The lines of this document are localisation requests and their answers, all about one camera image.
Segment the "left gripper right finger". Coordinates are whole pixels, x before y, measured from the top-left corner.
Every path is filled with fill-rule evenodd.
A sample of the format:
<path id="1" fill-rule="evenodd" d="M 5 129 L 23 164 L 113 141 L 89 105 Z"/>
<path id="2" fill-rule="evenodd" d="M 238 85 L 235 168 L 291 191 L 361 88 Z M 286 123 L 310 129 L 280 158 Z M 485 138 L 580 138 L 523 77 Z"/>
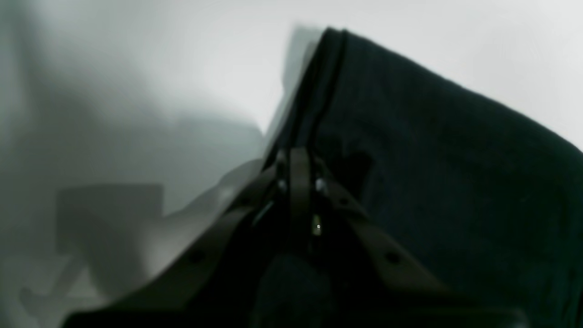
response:
<path id="1" fill-rule="evenodd" d="M 481 307 L 435 278 L 369 219 L 304 148 L 291 150 L 291 248 L 330 274 L 332 328 L 527 328 L 522 311 Z"/>

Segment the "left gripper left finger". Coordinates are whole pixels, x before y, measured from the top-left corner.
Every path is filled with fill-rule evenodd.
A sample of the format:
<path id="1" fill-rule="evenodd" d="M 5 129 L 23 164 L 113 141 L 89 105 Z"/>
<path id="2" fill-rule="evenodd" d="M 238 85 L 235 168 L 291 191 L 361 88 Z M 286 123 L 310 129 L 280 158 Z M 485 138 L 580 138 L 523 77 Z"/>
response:
<path id="1" fill-rule="evenodd" d="M 289 239 L 290 152 L 254 178 L 156 278 L 65 328 L 245 328 L 260 280 Z"/>

